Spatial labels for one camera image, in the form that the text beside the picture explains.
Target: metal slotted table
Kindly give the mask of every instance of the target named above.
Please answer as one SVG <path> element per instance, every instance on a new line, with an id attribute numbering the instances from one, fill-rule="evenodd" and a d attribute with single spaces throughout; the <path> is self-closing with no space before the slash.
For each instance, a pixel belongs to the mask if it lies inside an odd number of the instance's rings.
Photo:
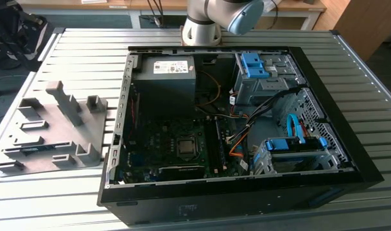
<path id="1" fill-rule="evenodd" d="M 316 69 L 384 182 L 348 194 L 315 210 L 233 218 L 148 224 L 129 228 L 188 229 L 214 225 L 233 230 L 391 230 L 391 94 L 339 35 L 312 31 L 255 31 L 243 37 L 222 33 L 226 46 L 299 46 Z M 54 30 L 40 59 L 0 124 L 0 136 L 18 97 L 36 97 L 45 81 L 61 80 L 77 100 L 97 94 L 108 100 L 104 147 L 112 140 L 118 86 L 128 46 L 177 46 L 177 30 Z M 0 229 L 118 230 L 126 226 L 96 206 L 101 165 L 0 179 Z"/>

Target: motherboard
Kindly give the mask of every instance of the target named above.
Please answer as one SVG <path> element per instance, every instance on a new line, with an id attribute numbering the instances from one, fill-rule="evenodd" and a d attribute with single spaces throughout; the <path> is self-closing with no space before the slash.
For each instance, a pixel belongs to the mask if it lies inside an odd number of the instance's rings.
<path id="1" fill-rule="evenodd" d="M 126 183 L 236 176 L 226 119 L 146 120 L 126 154 Z"/>

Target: wire bundle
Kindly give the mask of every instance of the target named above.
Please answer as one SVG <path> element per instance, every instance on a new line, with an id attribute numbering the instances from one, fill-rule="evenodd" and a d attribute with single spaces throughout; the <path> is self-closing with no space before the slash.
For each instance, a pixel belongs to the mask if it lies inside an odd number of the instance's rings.
<path id="1" fill-rule="evenodd" d="M 149 2 L 149 0 L 146 0 L 149 9 L 150 9 L 150 12 L 152 12 L 152 15 L 153 15 L 153 22 L 154 22 L 156 26 L 158 28 L 161 28 L 164 26 L 164 10 L 162 10 L 161 0 L 157 0 L 157 3 L 156 3 L 156 0 L 152 0 L 152 2 L 154 3 L 154 6 L 156 6 L 157 11 L 158 11 L 158 14 L 161 16 L 161 21 L 158 21 L 156 15 L 154 15 L 154 12 L 153 12 L 153 8 L 152 8 L 152 5 L 150 5 L 150 2 Z"/>
<path id="2" fill-rule="evenodd" d="M 291 88 L 289 90 L 284 90 L 280 91 L 279 93 L 276 93 L 272 97 L 269 97 L 253 110 L 253 112 L 249 114 L 249 117 L 247 118 L 245 121 L 245 126 L 241 128 L 241 130 L 233 134 L 229 138 L 228 141 L 233 141 L 236 139 L 236 137 L 241 136 L 240 139 L 237 140 L 237 142 L 234 143 L 230 151 L 229 151 L 229 156 L 238 156 L 243 157 L 243 154 L 240 153 L 233 153 L 233 150 L 236 148 L 236 146 L 240 144 L 240 142 L 245 139 L 248 132 L 249 132 L 249 128 L 252 126 L 252 124 L 255 123 L 256 119 L 259 118 L 259 116 L 261 114 L 264 114 L 267 111 L 269 111 L 272 109 L 273 104 L 276 103 L 276 101 L 288 94 L 296 93 L 299 92 L 300 87 L 296 88 Z"/>

